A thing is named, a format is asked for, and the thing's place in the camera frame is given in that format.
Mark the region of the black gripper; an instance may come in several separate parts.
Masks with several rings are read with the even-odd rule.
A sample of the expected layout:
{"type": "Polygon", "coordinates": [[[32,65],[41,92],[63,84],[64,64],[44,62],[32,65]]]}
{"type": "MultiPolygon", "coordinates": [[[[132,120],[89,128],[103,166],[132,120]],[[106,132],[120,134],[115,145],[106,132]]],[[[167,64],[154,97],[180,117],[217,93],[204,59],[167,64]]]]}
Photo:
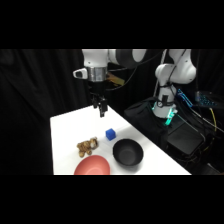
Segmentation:
{"type": "Polygon", "coordinates": [[[98,97],[103,97],[105,95],[105,82],[89,82],[89,91],[93,95],[92,103],[94,109],[99,106],[100,116],[103,117],[105,113],[108,111],[107,100],[105,98],[100,99],[100,104],[98,102],[98,97]]]}

